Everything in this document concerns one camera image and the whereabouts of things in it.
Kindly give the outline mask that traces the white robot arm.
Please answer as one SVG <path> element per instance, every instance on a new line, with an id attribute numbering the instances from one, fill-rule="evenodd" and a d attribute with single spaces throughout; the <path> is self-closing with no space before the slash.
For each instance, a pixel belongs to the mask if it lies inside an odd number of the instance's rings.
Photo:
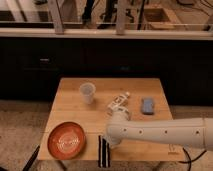
<path id="1" fill-rule="evenodd" d="M 130 139 L 213 151 L 213 118 L 131 121 L 126 113 L 116 111 L 104 137 L 111 146 Z"/>

